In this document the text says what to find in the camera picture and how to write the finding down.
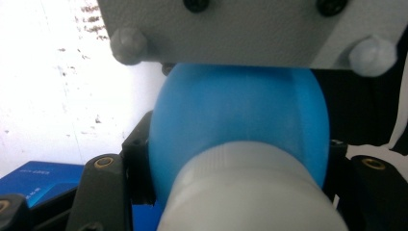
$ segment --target white cylindrical base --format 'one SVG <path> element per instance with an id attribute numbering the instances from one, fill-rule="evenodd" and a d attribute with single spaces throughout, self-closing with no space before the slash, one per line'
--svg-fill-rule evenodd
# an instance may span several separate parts
<path id="1" fill-rule="evenodd" d="M 159 230 L 346 230 L 306 168 L 254 141 L 229 142 L 178 174 Z"/>

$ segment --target white cap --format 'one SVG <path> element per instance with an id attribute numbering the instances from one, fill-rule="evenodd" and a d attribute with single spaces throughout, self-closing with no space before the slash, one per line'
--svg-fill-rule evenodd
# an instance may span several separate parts
<path id="1" fill-rule="evenodd" d="M 307 169 L 254 141 L 229 142 L 179 172 L 158 230 L 346 230 Z"/>
<path id="2" fill-rule="evenodd" d="M 396 62 L 396 48 L 390 41 L 372 36 L 359 42 L 351 50 L 350 65 L 354 72 L 365 77 L 384 74 Z"/>

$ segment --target brass nut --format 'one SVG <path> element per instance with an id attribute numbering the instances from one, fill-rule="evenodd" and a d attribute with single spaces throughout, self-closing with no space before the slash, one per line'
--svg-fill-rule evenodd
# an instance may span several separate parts
<path id="1" fill-rule="evenodd" d="M 382 162 L 379 162 L 372 158 L 365 158 L 361 162 L 367 167 L 371 167 L 376 170 L 385 170 L 385 165 Z"/>
<path id="2" fill-rule="evenodd" d="M 0 214 L 10 206 L 9 200 L 0 200 Z"/>
<path id="3" fill-rule="evenodd" d="M 114 162 L 114 159 L 112 157 L 103 157 L 97 161 L 95 161 L 95 167 L 101 168 L 101 167 L 106 167 L 110 165 L 111 163 Z"/>

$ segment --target dark stain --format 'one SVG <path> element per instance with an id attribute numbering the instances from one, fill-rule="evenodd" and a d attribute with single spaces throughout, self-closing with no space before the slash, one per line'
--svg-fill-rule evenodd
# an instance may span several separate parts
<path id="1" fill-rule="evenodd" d="M 88 22 L 95 22 L 99 21 L 99 16 L 91 16 L 88 18 Z"/>
<path id="2" fill-rule="evenodd" d="M 63 103 L 63 110 L 64 110 L 65 113 L 68 112 L 68 110 L 66 109 L 66 105 L 64 103 Z"/>
<path id="3" fill-rule="evenodd" d="M 99 118 L 99 115 L 96 116 L 95 123 L 101 123 L 101 119 Z"/>
<path id="4" fill-rule="evenodd" d="M 94 11 L 99 11 L 99 6 L 83 7 L 81 8 L 83 13 L 92 13 Z"/>

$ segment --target black screw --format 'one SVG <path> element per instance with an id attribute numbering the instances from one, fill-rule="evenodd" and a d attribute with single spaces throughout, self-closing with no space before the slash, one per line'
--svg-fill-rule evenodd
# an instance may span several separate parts
<path id="1" fill-rule="evenodd" d="M 347 5 L 347 0 L 318 0 L 316 6 L 323 16 L 334 16 Z"/>
<path id="2" fill-rule="evenodd" d="M 183 0 L 183 2 L 184 6 L 192 13 L 204 12 L 210 4 L 210 0 Z"/>
<path id="3" fill-rule="evenodd" d="M 170 64 L 170 63 L 164 63 L 162 64 L 162 73 L 167 76 L 170 71 L 174 68 L 175 64 Z"/>

